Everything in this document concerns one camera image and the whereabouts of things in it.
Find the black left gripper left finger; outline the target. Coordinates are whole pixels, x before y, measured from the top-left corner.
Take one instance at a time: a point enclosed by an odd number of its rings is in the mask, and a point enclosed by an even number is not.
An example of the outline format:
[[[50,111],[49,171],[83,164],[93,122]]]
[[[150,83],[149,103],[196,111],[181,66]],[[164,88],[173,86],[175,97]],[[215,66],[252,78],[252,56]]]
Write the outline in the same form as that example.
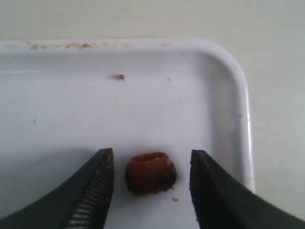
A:
[[[114,187],[113,149],[100,149],[49,194],[1,219],[2,229],[102,229]]]

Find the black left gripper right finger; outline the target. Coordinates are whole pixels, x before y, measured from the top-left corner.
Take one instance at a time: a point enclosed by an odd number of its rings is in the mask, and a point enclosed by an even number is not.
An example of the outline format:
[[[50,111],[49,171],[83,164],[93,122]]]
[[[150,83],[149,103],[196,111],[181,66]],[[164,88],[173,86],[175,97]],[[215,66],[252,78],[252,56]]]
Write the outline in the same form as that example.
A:
[[[191,154],[189,188],[202,229],[303,229],[305,222],[240,184],[203,150]]]

